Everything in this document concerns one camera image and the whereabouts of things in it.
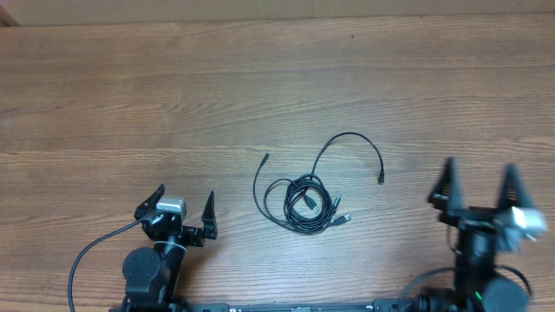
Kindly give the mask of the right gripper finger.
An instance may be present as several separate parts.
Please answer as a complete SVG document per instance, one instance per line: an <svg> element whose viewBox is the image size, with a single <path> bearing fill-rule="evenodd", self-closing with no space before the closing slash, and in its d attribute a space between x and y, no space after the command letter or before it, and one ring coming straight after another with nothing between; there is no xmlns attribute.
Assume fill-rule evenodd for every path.
<svg viewBox="0 0 555 312"><path fill-rule="evenodd" d="M428 202L439 211L451 213L464 206L463 189L459 179L456 159L446 159L443 170L431 192Z"/></svg>
<svg viewBox="0 0 555 312"><path fill-rule="evenodd" d="M518 167L510 163L505 167L504 178L499 190L497 209L509 210L513 206L520 208L536 207L531 195L528 193Z"/></svg>

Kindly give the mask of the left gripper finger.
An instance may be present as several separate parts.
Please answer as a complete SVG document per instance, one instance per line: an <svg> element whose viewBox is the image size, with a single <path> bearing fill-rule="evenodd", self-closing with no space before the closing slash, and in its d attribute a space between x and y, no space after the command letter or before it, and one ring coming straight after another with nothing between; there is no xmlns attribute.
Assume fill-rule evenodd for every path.
<svg viewBox="0 0 555 312"><path fill-rule="evenodd" d="M156 209L156 205L160 198L164 195L166 190L166 185L161 184L152 195L145 199L141 204L137 206L134 212L135 219L144 218L151 210Z"/></svg>
<svg viewBox="0 0 555 312"><path fill-rule="evenodd" d="M215 214L214 190L211 190L206 201L203 214L201 216L203 223L203 236L205 239L216 239L218 236L218 228Z"/></svg>

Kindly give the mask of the black USB cable short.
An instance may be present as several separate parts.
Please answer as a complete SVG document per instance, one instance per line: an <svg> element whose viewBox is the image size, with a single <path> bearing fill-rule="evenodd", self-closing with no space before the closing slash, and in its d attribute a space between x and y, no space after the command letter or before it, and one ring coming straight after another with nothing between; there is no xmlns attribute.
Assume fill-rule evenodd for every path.
<svg viewBox="0 0 555 312"><path fill-rule="evenodd" d="M368 165L369 155L367 153L360 153L356 155L356 158L350 155L355 151L356 147L362 147L361 144L354 144L351 137L355 140L365 141L374 150L378 159L378 166L370 167ZM367 136L357 132L336 134L324 144L323 148L316 156L313 167L307 177L308 181L311 183L314 182L315 185L302 186L302 195L304 196L309 188L321 192L322 204L320 205L320 212L324 213L325 211L330 211L335 214L341 197L332 199L330 192L324 186L318 174L323 172L326 176L344 181L361 178L365 172L368 173L374 169L379 170L379 174L375 178L377 184L383 185L385 181L383 159L378 147Z"/></svg>

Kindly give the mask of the black USB cable long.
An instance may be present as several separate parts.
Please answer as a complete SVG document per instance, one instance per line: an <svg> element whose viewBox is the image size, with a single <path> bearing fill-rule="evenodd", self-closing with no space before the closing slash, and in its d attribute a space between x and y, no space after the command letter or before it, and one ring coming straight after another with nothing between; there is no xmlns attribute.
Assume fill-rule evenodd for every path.
<svg viewBox="0 0 555 312"><path fill-rule="evenodd" d="M257 194L258 175L270 153L262 158L252 182L252 196L258 211L273 224L302 235L316 235L330 227L347 224L352 216L337 216L341 197L332 198L323 181L313 172L296 179L280 178L269 184L261 198ZM269 206L269 197L277 186L285 186L283 212L278 215Z"/></svg>

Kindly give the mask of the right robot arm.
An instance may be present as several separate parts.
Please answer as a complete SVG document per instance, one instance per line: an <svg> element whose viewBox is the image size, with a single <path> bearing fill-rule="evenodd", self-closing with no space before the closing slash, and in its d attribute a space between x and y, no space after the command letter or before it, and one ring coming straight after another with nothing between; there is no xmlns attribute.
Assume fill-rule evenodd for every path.
<svg viewBox="0 0 555 312"><path fill-rule="evenodd" d="M453 267L416 277L402 291L443 272L454 274L450 288L424 288L411 300L412 311L526 311L533 297L523 273L496 263L500 252L514 252L525 239L547 231L545 216L535 205L517 166L506 166L494 208L466 206L456 159L446 159L428 202L440 212L438 221L459 231Z"/></svg>

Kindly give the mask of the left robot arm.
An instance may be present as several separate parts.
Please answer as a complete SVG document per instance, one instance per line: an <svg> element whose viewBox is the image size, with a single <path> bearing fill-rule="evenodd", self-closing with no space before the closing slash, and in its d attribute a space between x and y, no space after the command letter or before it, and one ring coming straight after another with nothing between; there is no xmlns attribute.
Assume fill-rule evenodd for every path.
<svg viewBox="0 0 555 312"><path fill-rule="evenodd" d="M131 251L122 264L126 280L122 311L194 310L176 291L187 249L201 248L218 236L214 193L208 196L199 228L184 225L185 199L166 195L165 190L160 185L135 209L134 218L153 245Z"/></svg>

